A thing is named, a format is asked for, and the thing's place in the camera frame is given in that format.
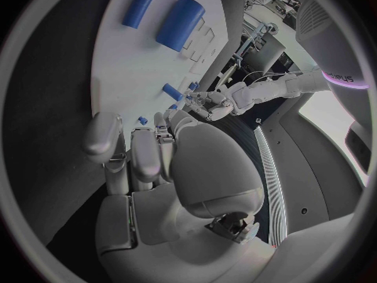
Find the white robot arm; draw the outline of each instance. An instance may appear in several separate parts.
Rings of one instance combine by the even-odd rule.
[[[240,115],[252,108],[255,104],[270,101],[277,97],[292,98],[306,92],[329,90],[327,80],[320,69],[302,75],[286,74],[278,80],[267,79],[247,86],[244,82],[227,88],[220,86],[218,92],[193,92],[186,98],[186,103],[196,113],[209,121],[215,121],[228,115]],[[217,106],[206,110],[203,104],[207,97],[222,97],[222,100],[211,100]]]

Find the blue object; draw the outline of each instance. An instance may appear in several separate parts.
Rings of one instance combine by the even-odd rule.
[[[156,41],[178,52],[205,13],[195,0],[178,0],[162,25]]]
[[[191,84],[189,85],[188,88],[189,88],[190,90],[193,90],[193,91],[194,91],[194,90],[195,90],[196,88],[198,88],[198,87],[199,87],[199,86],[198,86],[196,83],[191,83]]]
[[[147,120],[146,118],[142,117],[142,116],[140,116],[140,117],[138,118],[138,120],[139,120],[139,122],[140,122],[143,126],[145,126],[145,125],[147,124],[147,122],[148,122],[148,120]]]
[[[176,101],[180,101],[183,98],[182,93],[167,83],[163,86],[162,90]]]
[[[151,2],[152,0],[133,0],[123,18],[122,24],[137,29]]]

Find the pink light ring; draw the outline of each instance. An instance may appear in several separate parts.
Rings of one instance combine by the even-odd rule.
[[[350,84],[346,84],[346,83],[342,83],[341,81],[337,80],[337,79],[333,79],[332,77],[329,77],[325,72],[322,71],[322,75],[324,76],[324,78],[326,80],[328,80],[329,82],[333,83],[333,84],[337,84],[337,85],[340,85],[340,86],[343,86],[343,87],[347,87],[347,88],[353,88],[353,89],[368,89],[369,88],[369,85],[350,85]]]

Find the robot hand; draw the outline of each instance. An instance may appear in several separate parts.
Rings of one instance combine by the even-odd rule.
[[[186,97],[186,105],[191,110],[195,111],[207,121],[217,121],[227,116],[234,109],[231,100],[227,99],[225,95],[212,92],[191,92]],[[216,106],[207,110],[203,105],[205,103],[214,103]]]

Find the white pegboard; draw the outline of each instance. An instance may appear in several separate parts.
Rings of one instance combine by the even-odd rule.
[[[176,103],[162,87],[169,83],[183,92],[185,85],[202,78],[227,43],[221,0],[196,0],[205,8],[205,25],[215,35],[198,62],[155,41],[177,0],[152,0],[137,30],[121,24],[131,1],[111,0],[107,6],[94,47],[91,81],[92,113],[120,114],[127,148],[132,129],[141,126],[139,116],[152,128],[154,114]]]

